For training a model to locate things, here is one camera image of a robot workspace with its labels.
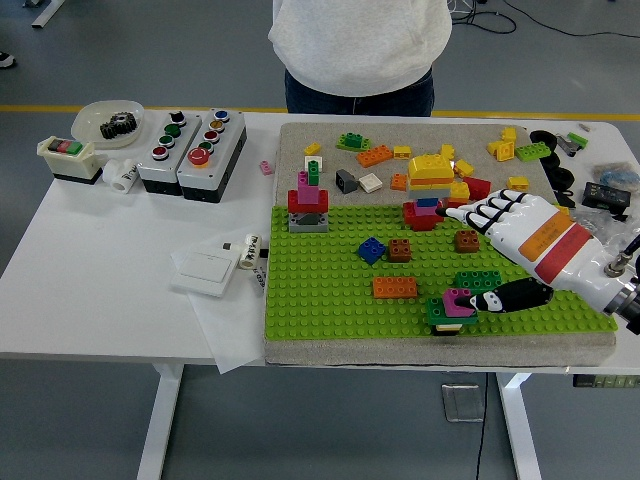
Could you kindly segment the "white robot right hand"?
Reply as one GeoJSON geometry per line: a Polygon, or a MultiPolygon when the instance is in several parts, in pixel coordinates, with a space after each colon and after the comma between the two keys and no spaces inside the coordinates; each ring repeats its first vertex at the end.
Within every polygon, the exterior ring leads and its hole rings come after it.
{"type": "Polygon", "coordinates": [[[436,213],[475,229],[537,281],[576,293],[598,312],[615,311],[632,277],[608,276],[605,266],[613,256],[602,243],[540,196],[505,189],[436,213]]]}

